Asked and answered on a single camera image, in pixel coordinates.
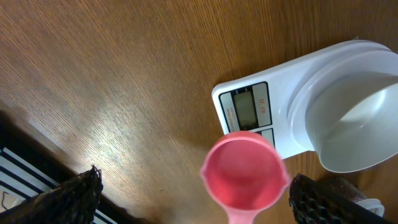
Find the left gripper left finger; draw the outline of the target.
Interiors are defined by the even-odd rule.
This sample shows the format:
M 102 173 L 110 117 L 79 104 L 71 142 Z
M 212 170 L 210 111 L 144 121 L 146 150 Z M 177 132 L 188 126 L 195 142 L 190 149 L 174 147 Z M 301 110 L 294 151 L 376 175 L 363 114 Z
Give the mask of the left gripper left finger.
M 92 224 L 103 189 L 101 170 L 90 170 L 62 182 L 1 213 L 7 224 Z

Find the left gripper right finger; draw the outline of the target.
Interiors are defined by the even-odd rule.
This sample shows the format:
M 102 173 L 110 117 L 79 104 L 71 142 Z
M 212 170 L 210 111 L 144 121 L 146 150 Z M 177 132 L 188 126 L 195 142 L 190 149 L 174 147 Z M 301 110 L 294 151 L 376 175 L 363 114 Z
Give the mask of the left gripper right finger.
M 297 223 L 388 224 L 389 220 L 366 210 L 317 182 L 297 174 L 290 183 L 289 206 Z

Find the pink plastic measuring scoop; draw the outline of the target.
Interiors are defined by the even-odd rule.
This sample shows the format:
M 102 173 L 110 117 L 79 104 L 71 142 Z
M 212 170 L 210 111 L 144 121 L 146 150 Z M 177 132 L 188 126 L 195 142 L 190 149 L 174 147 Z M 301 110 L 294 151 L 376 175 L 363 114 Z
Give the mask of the pink plastic measuring scoop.
M 260 134 L 237 131 L 220 138 L 208 152 L 200 175 L 228 222 L 253 223 L 289 186 L 287 168 Z

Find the white digital kitchen scale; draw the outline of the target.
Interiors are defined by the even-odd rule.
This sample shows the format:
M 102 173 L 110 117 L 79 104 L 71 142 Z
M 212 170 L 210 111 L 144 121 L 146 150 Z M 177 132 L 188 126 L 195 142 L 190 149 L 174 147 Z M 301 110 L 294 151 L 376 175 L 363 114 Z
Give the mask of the white digital kitchen scale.
M 274 145 L 282 158 L 313 151 L 304 116 L 314 87 L 331 83 L 322 74 L 355 56 L 392 55 L 388 47 L 370 40 L 349 40 L 301 56 L 261 72 L 220 83 L 213 99 L 222 130 L 259 133 Z

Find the clear plastic bean container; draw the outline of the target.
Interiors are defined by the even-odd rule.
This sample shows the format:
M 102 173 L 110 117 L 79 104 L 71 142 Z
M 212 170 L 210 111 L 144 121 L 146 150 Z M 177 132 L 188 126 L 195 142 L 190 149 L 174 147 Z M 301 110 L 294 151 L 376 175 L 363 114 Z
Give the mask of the clear plastic bean container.
M 383 217 L 385 208 L 381 201 L 376 198 L 368 198 L 346 179 L 335 177 L 324 181 L 324 184 L 336 194 L 356 203 L 376 215 L 379 215 L 380 217 Z

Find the white round bowl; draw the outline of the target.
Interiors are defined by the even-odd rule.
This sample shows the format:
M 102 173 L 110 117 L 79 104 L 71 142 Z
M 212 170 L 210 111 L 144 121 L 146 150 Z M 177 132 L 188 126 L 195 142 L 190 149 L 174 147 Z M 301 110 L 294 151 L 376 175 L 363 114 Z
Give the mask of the white round bowl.
M 397 154 L 397 54 L 375 50 L 319 71 L 305 127 L 322 166 L 349 173 Z

